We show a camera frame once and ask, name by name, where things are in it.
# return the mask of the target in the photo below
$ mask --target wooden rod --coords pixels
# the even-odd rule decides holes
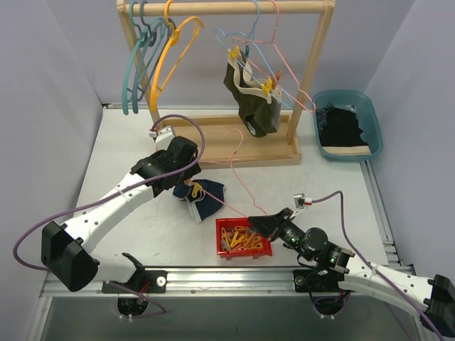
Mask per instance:
[[[129,50],[131,52],[133,52],[134,46],[136,45],[136,42],[137,42],[137,35],[136,35],[136,31],[134,30],[134,27],[133,27],[131,21],[129,20],[128,11],[125,11],[125,0],[117,0],[117,10],[119,12],[120,23],[122,24],[123,32],[125,34],[125,38],[127,39],[127,44],[128,44]],[[141,50],[139,50],[136,53],[136,55],[134,57],[134,64],[136,65],[136,70],[139,70],[140,73],[142,74],[143,71],[145,70],[145,64],[144,64],[144,62],[142,62],[142,64],[139,64],[139,62],[141,60],[141,54],[142,54]],[[151,119],[153,120],[153,122],[156,122],[159,120],[159,113],[151,110],[151,107],[149,104],[150,87],[148,87],[149,86],[148,80],[149,80],[149,74],[146,72],[146,74],[142,78],[141,87],[142,87],[142,89],[147,88],[144,96],[147,101],[147,106],[149,107]]]
[[[311,44],[311,50],[308,56],[308,60],[306,61],[305,72],[300,82],[300,88],[306,93],[309,93],[311,89],[311,83],[313,82],[314,73],[318,67],[319,56],[321,55],[322,46],[324,44],[324,40],[326,39],[328,26],[330,25],[330,20],[332,18],[333,10],[335,7],[334,5],[335,2],[327,7],[325,13],[322,13],[319,16],[316,32],[314,33],[313,43]],[[306,96],[299,92],[297,95],[297,100],[302,104],[305,104]],[[291,120],[289,121],[287,130],[288,144],[292,144],[302,110],[303,108],[301,105],[297,103],[292,110]]]
[[[333,0],[277,1],[280,14],[323,13]],[[165,4],[145,4],[144,16],[163,16]],[[125,5],[129,13],[129,4]],[[139,4],[133,7],[133,16],[140,16]],[[277,8],[271,1],[260,1],[261,14],[275,14]],[[172,3],[169,16],[216,16],[231,14],[256,14],[256,4],[251,1],[187,2]]]

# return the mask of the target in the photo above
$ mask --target wooden rack base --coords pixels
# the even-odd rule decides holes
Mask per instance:
[[[200,161],[204,169],[227,168],[227,163],[240,142],[240,135],[231,129],[239,129],[244,136],[242,148],[234,157],[235,167],[287,166],[300,163],[299,140],[295,136],[287,143],[289,115],[282,115],[279,131],[261,139],[251,136],[238,115],[219,115],[214,117],[193,118],[205,135],[205,151]],[[167,119],[164,125],[172,125],[177,135],[185,136],[200,146],[198,131],[182,119]]]

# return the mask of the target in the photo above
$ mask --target teal hanger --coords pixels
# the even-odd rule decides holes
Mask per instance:
[[[142,65],[142,63],[144,62],[147,49],[149,47],[153,46],[154,44],[155,44],[155,48],[154,48],[153,52],[151,53],[149,61],[146,63],[145,68],[142,71],[142,74],[139,75],[140,72],[139,72],[138,69],[136,69],[136,74],[134,75],[133,92],[132,92],[132,100],[131,100],[131,102],[132,102],[133,112],[135,114],[137,114],[139,112],[139,108],[138,108],[137,104],[138,104],[139,101],[141,101],[144,98],[145,91],[147,90],[147,88],[141,90],[141,95],[138,97],[137,96],[137,90],[139,89],[139,85],[142,83],[142,80],[144,79],[144,77],[145,77],[145,75],[147,73],[147,70],[149,69],[149,66],[150,66],[151,62],[155,59],[155,64],[152,67],[152,69],[150,71],[149,79],[147,80],[147,85],[150,85],[150,82],[151,82],[151,80],[152,80],[152,78],[153,78],[153,76],[155,74],[155,70],[156,70],[156,66],[158,65],[159,58],[163,54],[164,46],[167,44],[169,38],[172,36],[172,28],[170,26],[166,25],[166,22],[165,22],[165,20],[163,18],[159,18],[157,20],[154,20],[154,21],[152,21],[151,24],[153,24],[155,21],[157,21],[157,24],[154,26],[153,29],[151,28],[151,26],[149,24],[146,24],[146,26],[150,30],[149,32],[151,32],[148,40],[152,40],[153,43],[149,43],[147,41],[145,43],[145,46],[142,48],[141,59],[139,61],[140,65]],[[169,19],[169,21],[171,22],[171,24],[175,28],[176,24],[173,22],[173,20]],[[158,30],[159,30],[159,39],[157,40],[156,32]],[[164,42],[164,44],[161,44],[163,39],[164,39],[164,36],[166,36],[166,41]],[[160,45],[162,46],[161,50],[159,51],[158,56],[155,58],[156,51],[158,50]]]
[[[141,22],[144,24],[144,26],[146,26],[146,29],[142,30],[142,27],[138,23],[136,23],[134,21],[134,19],[133,19],[133,11],[132,10],[133,10],[133,6],[136,3],[137,3],[136,1],[132,1],[130,3],[130,7],[129,7],[129,19],[132,22],[132,25],[137,28],[137,30],[139,32],[139,38],[137,39],[136,45],[134,46],[134,49],[132,51],[131,57],[130,57],[129,62],[128,62],[127,70],[125,72],[125,76],[124,76],[124,79],[123,79],[122,109],[123,109],[123,113],[125,115],[128,115],[128,113],[129,113],[128,103],[132,103],[133,112],[135,114],[137,114],[139,112],[138,105],[137,105],[138,101],[141,101],[142,98],[144,98],[145,91],[147,90],[147,88],[148,88],[148,86],[149,86],[149,84],[151,82],[151,79],[154,76],[154,72],[155,72],[156,65],[158,63],[159,57],[161,56],[161,54],[163,52],[163,49],[164,49],[164,46],[167,43],[167,40],[171,36],[171,28],[168,27],[168,25],[166,25],[166,23],[165,23],[163,18],[156,18],[150,23],[147,23],[144,20],[143,10],[144,10],[144,4],[146,4],[147,1],[142,1],[141,2],[141,6],[140,6]],[[157,43],[156,31],[158,29],[160,29],[160,39],[159,39],[159,42]],[[161,42],[162,42],[162,40],[163,40],[163,38],[165,36],[166,29],[168,31],[168,34],[166,36],[166,43],[164,43],[162,45],[162,49],[161,49],[161,51],[159,53],[159,56],[158,56],[158,58],[156,59],[156,62],[155,62],[155,66],[153,67],[152,71],[150,72],[149,79],[147,80],[147,87],[145,89],[142,89],[142,88],[139,87],[139,84],[144,79],[145,74],[147,72],[147,69],[148,69],[148,67],[151,64],[151,61],[154,59],[156,51],[158,50],[158,47],[161,45]],[[149,58],[149,60],[148,60],[148,62],[146,64],[145,70],[142,72],[141,76],[139,76],[140,72],[138,70],[136,70],[136,73],[134,75],[133,87],[130,89],[128,87],[128,80],[129,80],[129,76],[131,74],[131,68],[133,67],[133,64],[134,64],[134,57],[136,56],[136,54],[139,51],[139,49],[142,48],[141,61],[139,63],[140,65],[142,65],[142,63],[144,61],[144,58],[145,58],[145,55],[146,55],[146,52],[147,52],[147,49],[149,47],[154,46],[154,45],[156,45],[156,47],[154,48],[154,51],[152,52],[152,54],[151,54],[151,56],[150,56],[150,58]]]

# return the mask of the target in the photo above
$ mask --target orange hanger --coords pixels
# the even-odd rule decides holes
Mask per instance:
[[[169,21],[169,18],[168,18],[169,5],[171,5],[172,2],[173,2],[173,0],[168,0],[164,7],[164,20],[168,25],[172,26],[173,32],[172,32],[172,36],[169,38],[166,46],[163,49],[163,53],[161,54],[161,57],[159,58],[158,65],[156,66],[156,70],[155,70],[154,80],[151,83],[150,106],[153,111],[157,110],[156,100],[160,97],[161,93],[163,92],[164,88],[166,87],[166,84],[168,83],[169,79],[171,78],[173,72],[176,70],[178,64],[181,62],[181,60],[183,59],[185,54],[188,52],[188,49],[190,48],[190,46],[193,45],[194,40],[198,37],[199,28],[204,28],[203,21],[200,20],[197,16],[191,16],[191,17],[185,19],[180,25],[178,25],[177,28],[175,28],[172,25],[172,23]],[[190,42],[186,46],[185,50],[183,50],[180,57],[178,57],[176,64],[172,67],[171,71],[166,76],[166,79],[164,80],[164,83],[162,84],[162,86],[158,86],[158,79],[159,79],[159,74],[161,72],[161,67],[163,66],[164,60],[166,59],[166,55],[169,51],[169,48],[171,46],[175,46],[178,43],[178,40],[180,39],[181,29],[192,20],[194,21],[193,37],[191,38]]]

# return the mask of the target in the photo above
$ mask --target blue cloth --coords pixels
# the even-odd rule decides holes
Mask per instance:
[[[221,201],[225,201],[225,186],[222,183],[206,179],[193,180],[194,183],[198,183],[204,190],[209,192],[214,197]],[[173,189],[173,196],[179,200],[185,200],[188,203],[190,213],[195,218],[196,222],[202,222],[205,218],[216,213],[220,208],[224,206],[221,202],[213,199],[211,196],[206,195],[204,192],[199,192],[196,197],[193,197],[193,187],[185,185],[185,183],[179,183]]]

